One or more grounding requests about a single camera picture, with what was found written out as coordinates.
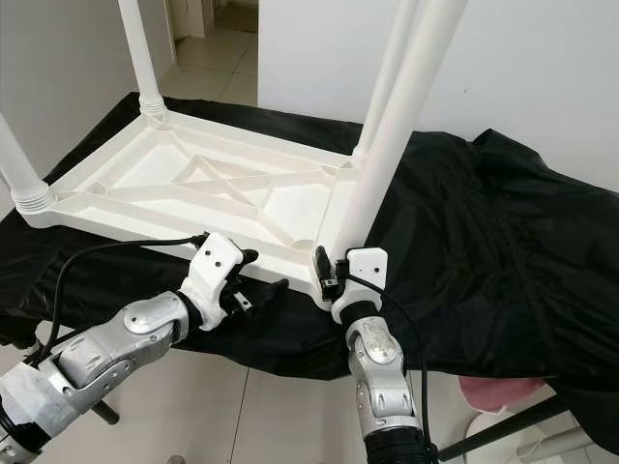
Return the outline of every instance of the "doorway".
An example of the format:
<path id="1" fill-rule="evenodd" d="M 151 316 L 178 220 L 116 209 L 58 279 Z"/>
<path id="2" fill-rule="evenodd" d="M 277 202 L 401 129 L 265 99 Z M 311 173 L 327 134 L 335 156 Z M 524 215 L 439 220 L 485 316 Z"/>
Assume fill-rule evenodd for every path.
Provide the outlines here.
<path id="1" fill-rule="evenodd" d="M 167 97 L 257 106 L 259 0 L 166 0 L 176 66 Z"/>

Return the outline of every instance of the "pink cloth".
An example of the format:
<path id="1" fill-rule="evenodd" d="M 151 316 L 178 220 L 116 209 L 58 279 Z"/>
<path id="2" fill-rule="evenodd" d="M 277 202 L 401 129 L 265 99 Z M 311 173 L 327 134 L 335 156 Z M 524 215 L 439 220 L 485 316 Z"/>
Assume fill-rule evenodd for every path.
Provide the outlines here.
<path id="1" fill-rule="evenodd" d="M 472 408 L 496 413 L 545 385 L 541 379 L 485 379 L 458 376 L 460 389 Z"/>

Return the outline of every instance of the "robotic arm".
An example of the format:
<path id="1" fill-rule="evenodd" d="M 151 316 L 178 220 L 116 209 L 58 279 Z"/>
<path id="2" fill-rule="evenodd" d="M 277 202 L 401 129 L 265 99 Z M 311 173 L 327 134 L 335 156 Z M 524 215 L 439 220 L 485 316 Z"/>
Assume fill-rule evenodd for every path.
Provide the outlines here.
<path id="1" fill-rule="evenodd" d="M 257 256 L 210 234 L 178 292 L 128 304 L 110 321 L 56 346 L 38 368 L 21 363 L 1 377 L 0 464 L 32 462 L 47 442 L 190 331 L 210 331 L 227 315 L 250 309 L 235 281 Z M 402 372 L 402 351 L 378 312 L 380 296 L 341 272 L 331 278 L 326 255 L 321 257 L 324 298 L 334 302 L 334 319 L 346 328 L 368 463 L 431 462 Z M 386 265 L 381 249 L 353 249 L 339 269 L 383 288 Z"/>
<path id="2" fill-rule="evenodd" d="M 128 304 L 55 347 L 38 368 L 21 363 L 0 378 L 0 463 L 32 462 L 47 442 L 190 331 L 209 331 L 226 315 L 250 309 L 235 279 L 256 258 L 254 250 L 210 234 L 178 292 Z"/>

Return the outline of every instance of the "black tablecloth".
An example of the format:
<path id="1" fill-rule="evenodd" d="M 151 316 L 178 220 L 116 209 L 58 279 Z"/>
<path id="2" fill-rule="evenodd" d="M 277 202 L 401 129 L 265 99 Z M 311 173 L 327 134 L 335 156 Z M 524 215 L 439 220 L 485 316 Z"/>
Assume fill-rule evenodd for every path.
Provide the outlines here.
<path id="1" fill-rule="evenodd" d="M 350 154 L 361 127 L 210 101 L 169 109 Z M 52 183 L 138 115 L 125 97 L 46 178 Z M 538 154 L 487 130 L 469 143 L 415 132 L 367 245 L 389 252 L 387 290 L 417 321 L 431 369 L 544 377 L 600 445 L 619 452 L 619 196 L 548 169 Z M 109 239 L 56 226 L 0 223 L 0 342 L 27 346 L 49 318 L 55 280 L 76 251 Z M 123 305 L 179 287 L 187 261 L 147 249 L 102 251 L 67 280 L 63 324 L 85 327 Z M 247 279 L 249 291 L 260 282 Z M 417 341 L 384 315 L 408 368 Z M 287 291 L 250 320 L 225 321 L 180 346 L 278 375 L 348 372 L 341 327 Z"/>

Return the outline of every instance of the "black cable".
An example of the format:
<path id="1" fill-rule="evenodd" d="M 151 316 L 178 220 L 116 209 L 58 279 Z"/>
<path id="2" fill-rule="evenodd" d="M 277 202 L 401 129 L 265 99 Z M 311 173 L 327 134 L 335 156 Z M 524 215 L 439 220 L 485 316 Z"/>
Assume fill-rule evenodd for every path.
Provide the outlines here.
<path id="1" fill-rule="evenodd" d="M 427 365 L 426 365 L 426 355 L 424 354 L 424 344 L 422 341 L 422 338 L 419 334 L 419 330 L 417 329 L 417 324 L 415 323 L 415 321 L 413 320 L 412 317 L 410 317 L 410 314 L 408 314 L 408 312 L 406 311 L 406 309 L 404 309 L 404 306 L 402 306 L 398 300 L 396 300 L 394 297 L 392 297 L 389 293 L 385 292 L 384 289 L 374 285 L 371 282 L 368 282 L 367 280 L 363 280 L 362 278 L 358 278 L 354 275 L 343 275 L 341 278 L 347 278 L 348 280 L 351 280 L 353 282 L 357 282 L 360 285 L 363 285 L 367 288 L 369 288 L 370 290 L 373 290 L 374 292 L 378 293 L 381 297 L 383 297 L 385 300 L 388 300 L 393 306 L 395 306 L 401 313 L 402 315 L 406 318 L 406 321 L 408 322 L 408 325 L 410 326 L 411 330 L 413 331 L 413 334 L 415 334 L 415 337 L 417 338 L 417 346 L 419 347 L 419 363 L 421 365 L 421 370 L 422 370 L 422 424 L 424 427 L 424 435 L 426 436 L 426 442 L 427 445 L 429 447 L 433 447 L 432 444 L 432 440 L 430 438 L 430 433 L 429 433 L 429 414 L 427 412 Z"/>
<path id="2" fill-rule="evenodd" d="M 185 239 L 175 239 L 175 240 L 133 240 L 129 242 L 116 242 L 113 244 L 99 245 L 99 246 L 91 246 L 89 248 L 85 248 L 82 251 L 78 251 L 71 258 L 67 260 L 65 265 L 60 270 L 60 274 L 58 275 L 58 280 L 56 280 L 56 291 L 54 295 L 54 303 L 51 310 L 51 332 L 49 334 L 49 338 L 47 339 L 47 343 L 44 348 L 39 352 L 39 355 L 32 361 L 32 366 L 37 367 L 39 363 L 47 358 L 51 353 L 51 349 L 56 345 L 56 341 L 58 338 L 58 331 L 60 330 L 60 320 L 62 316 L 62 298 L 63 298 L 63 286 L 64 280 L 71 269 L 72 265 L 75 261 L 86 254 L 92 253 L 94 251 L 100 251 L 102 249 L 108 248 L 116 248 L 116 247 L 169 247 L 174 245 L 184 245 L 184 244 L 194 244 L 196 246 L 201 246 L 206 240 L 207 235 L 196 235 L 193 237 L 187 237 Z"/>
<path id="3" fill-rule="evenodd" d="M 56 341 L 54 341 L 54 346 L 58 346 L 61 343 L 64 343 L 65 341 L 67 341 L 70 338 L 73 338 L 76 335 L 81 334 L 82 332 L 86 332 L 88 329 L 90 329 L 92 326 L 85 326 L 85 327 L 81 327 L 79 329 L 74 329 L 68 333 L 65 333 L 64 335 L 56 338 Z M 36 359 L 39 358 L 39 355 L 41 354 L 41 351 L 44 349 L 44 346 L 41 345 L 39 347 L 39 349 L 34 352 L 33 354 L 27 356 L 24 360 L 23 363 L 24 364 L 31 364 L 33 363 Z"/>

